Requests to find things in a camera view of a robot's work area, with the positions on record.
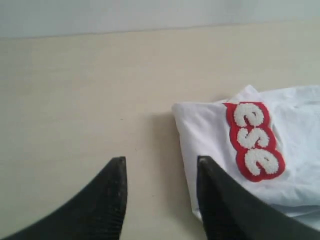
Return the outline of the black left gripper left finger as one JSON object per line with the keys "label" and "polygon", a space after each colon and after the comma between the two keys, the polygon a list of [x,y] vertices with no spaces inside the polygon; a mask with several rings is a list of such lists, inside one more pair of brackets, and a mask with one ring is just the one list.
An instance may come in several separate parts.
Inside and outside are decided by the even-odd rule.
{"label": "black left gripper left finger", "polygon": [[8,240],[118,240],[128,202],[127,164],[113,157],[57,210],[6,237]]}

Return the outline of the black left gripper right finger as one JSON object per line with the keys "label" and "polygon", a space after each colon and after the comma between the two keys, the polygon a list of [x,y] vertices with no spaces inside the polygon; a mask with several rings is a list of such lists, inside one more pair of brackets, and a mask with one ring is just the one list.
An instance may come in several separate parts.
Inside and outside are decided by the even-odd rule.
{"label": "black left gripper right finger", "polygon": [[198,156],[196,196],[209,240],[318,240],[320,232],[264,203],[210,156]]}

